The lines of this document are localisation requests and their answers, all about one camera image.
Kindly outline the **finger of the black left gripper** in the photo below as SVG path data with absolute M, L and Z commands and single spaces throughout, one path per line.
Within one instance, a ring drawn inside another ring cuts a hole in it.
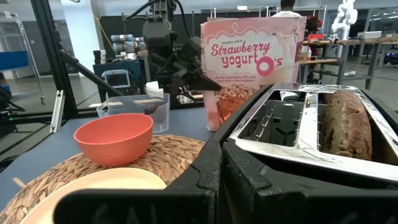
M 183 76 L 184 85 L 189 90 L 200 91 L 218 91 L 221 90 L 221 85 L 212 79 L 206 77 L 202 70 L 194 70 L 188 72 Z
M 172 77 L 171 87 L 170 87 L 170 92 L 172 95 L 177 95 L 179 93 L 180 86 L 184 84 L 184 81 L 182 78 L 186 74 L 187 74 L 186 70 L 180 70 L 180 71 L 174 73 L 174 75 Z

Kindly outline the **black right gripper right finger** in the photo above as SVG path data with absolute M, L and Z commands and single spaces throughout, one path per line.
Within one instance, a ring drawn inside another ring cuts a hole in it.
M 398 224 L 398 183 L 222 148 L 243 223 Z

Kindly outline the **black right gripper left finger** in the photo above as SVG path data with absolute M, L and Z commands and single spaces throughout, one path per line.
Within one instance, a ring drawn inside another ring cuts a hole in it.
M 205 142 L 163 190 L 78 190 L 59 201 L 55 224 L 216 224 L 221 148 Z

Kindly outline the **pink strawberry yogurt cereal box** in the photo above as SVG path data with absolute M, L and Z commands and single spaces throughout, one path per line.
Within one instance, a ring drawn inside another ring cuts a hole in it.
M 216 131 L 217 102 L 245 102 L 265 85 L 294 83 L 306 17 L 209 18 L 201 25 L 201 69 L 221 90 L 205 91 L 207 128 Z

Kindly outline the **brown bread slice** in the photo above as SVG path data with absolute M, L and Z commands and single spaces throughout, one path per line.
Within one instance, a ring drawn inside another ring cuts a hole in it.
M 371 160 L 371 126 L 366 109 L 354 92 L 339 90 L 328 97 L 320 142 L 322 152 Z

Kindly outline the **white paper roll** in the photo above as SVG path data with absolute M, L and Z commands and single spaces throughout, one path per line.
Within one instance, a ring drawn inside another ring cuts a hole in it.
M 145 90 L 150 97 L 164 97 L 164 91 L 159 87 L 158 81 L 147 82 L 145 85 Z

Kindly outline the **clear plastic container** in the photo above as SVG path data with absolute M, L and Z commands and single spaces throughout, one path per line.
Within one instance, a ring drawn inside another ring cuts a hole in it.
M 162 133 L 169 129 L 170 95 L 168 93 L 164 93 L 163 98 L 149 95 L 115 96 L 100 104 L 96 111 L 100 118 L 124 113 L 144 114 L 147 106 L 160 103 L 164 104 L 163 110 L 148 116 L 154 121 L 153 133 Z

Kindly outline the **light blue framed tablet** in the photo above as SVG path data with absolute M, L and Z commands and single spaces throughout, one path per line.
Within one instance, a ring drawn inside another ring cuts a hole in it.
M 102 73 L 101 77 L 113 88 L 129 88 L 131 86 L 127 70 L 107 70 Z

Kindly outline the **round woven straw placemat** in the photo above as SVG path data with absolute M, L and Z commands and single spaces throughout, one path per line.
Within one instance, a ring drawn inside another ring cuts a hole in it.
M 204 145 L 201 140 L 185 136 L 155 135 L 144 155 L 123 167 L 147 170 L 168 185 L 197 158 Z M 82 153 L 70 157 L 23 186 L 0 212 L 0 224 L 19 224 L 39 202 L 59 188 L 109 168 L 95 164 Z

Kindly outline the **coral red bowl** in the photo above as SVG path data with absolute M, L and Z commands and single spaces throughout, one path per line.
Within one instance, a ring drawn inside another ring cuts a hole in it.
M 104 166 L 121 166 L 140 158 L 149 148 L 154 121 L 145 114 L 104 116 L 84 124 L 74 133 L 82 153 Z

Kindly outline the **person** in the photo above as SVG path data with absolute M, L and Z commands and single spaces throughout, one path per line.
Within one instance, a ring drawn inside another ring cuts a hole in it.
M 280 11 L 273 17 L 301 17 L 299 13 L 293 11 L 295 0 L 280 0 Z

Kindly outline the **metal wheeled rack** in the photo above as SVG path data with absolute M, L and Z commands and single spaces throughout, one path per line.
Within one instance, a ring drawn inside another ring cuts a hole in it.
M 42 88 L 42 84 L 40 82 L 40 73 L 39 73 L 39 69 L 33 54 L 33 51 L 31 49 L 30 46 L 30 42 L 29 42 L 29 38 L 26 34 L 23 22 L 19 20 L 18 15 L 17 14 L 12 14 L 9 11 L 0 11 L 0 17 L 6 17 L 8 19 L 13 19 L 16 24 L 18 25 L 19 28 L 19 33 L 4 33 L 1 29 L 0 29 L 0 37 L 2 38 L 2 41 L 5 42 L 4 38 L 5 37 L 16 37 L 19 38 L 21 37 L 25 46 L 25 52 L 27 54 L 27 65 L 23 66 L 23 67 L 14 67 L 14 68 L 10 68 L 10 69 L 5 69 L 5 71 L 14 71 L 17 69 L 22 69 L 22 68 L 30 68 L 34 74 L 35 80 L 37 82 L 38 88 L 40 90 L 40 102 L 42 105 L 45 104 L 45 96 L 44 96 L 44 91 Z

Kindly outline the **wooden workbench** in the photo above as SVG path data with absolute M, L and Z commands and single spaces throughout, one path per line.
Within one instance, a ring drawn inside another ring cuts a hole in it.
M 336 84 L 342 85 L 346 80 L 364 80 L 365 81 L 365 89 L 370 90 L 373 84 L 374 79 L 374 71 L 376 69 L 377 60 L 379 58 L 379 53 L 381 52 L 383 45 L 397 45 L 398 38 L 395 37 L 380 37 L 375 39 L 352 39 L 352 40 L 337 40 L 334 42 L 330 42 L 329 40 L 317 40 L 317 41 L 304 41 L 304 45 L 315 48 L 323 48 L 323 57 L 324 59 L 316 59 L 316 60 L 307 60 L 304 62 L 299 62 L 300 68 L 298 71 L 298 82 L 307 84 L 307 77 L 310 73 L 310 65 L 311 64 L 320 64 L 322 66 L 321 70 L 314 70 L 313 72 L 318 72 L 320 75 L 326 74 L 324 71 L 324 65 L 333 65 L 338 67 L 337 74 L 330 74 L 333 77 L 336 77 Z M 373 51 L 370 59 L 370 64 L 368 68 L 368 73 L 366 75 L 351 75 L 350 77 L 345 77 L 345 69 L 346 62 L 348 58 L 348 50 L 352 45 L 361 45 L 361 44 L 373 44 Z M 342 47 L 341 56 L 336 56 L 335 58 L 326 58 L 326 50 L 328 47 L 332 45 L 337 45 L 338 47 Z

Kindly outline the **silver metal bracket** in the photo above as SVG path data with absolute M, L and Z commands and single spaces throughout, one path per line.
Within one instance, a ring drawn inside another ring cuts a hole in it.
M 50 134 L 56 133 L 62 125 L 64 105 L 65 105 L 64 91 L 58 90 L 56 97 L 55 97 L 55 103 L 54 103 L 53 113 L 52 113 L 52 120 L 50 123 L 50 131 L 49 131 Z

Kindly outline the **black aluminium table frame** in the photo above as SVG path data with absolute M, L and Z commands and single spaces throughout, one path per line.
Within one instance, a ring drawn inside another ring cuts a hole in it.
M 86 78 L 116 96 L 120 96 L 121 92 L 117 91 L 99 76 L 89 71 L 86 67 L 79 63 L 79 61 L 69 56 L 61 48 L 58 40 L 59 35 L 55 29 L 53 15 L 51 12 L 49 0 L 30 0 L 33 12 L 38 23 L 38 28 L 42 40 L 44 41 L 44 48 L 49 59 L 50 68 L 53 71 L 53 79 L 57 90 L 63 90 L 65 94 L 65 105 L 63 109 L 62 121 L 69 119 L 82 118 L 84 116 L 93 116 L 92 109 L 79 109 L 77 107 L 75 97 L 73 94 L 70 77 L 67 73 L 66 64 L 71 65 L 82 73 Z M 53 112 L 37 112 L 16 114 L 11 116 L 0 117 L 0 124 L 27 124 L 27 123 L 45 123 L 52 120 Z

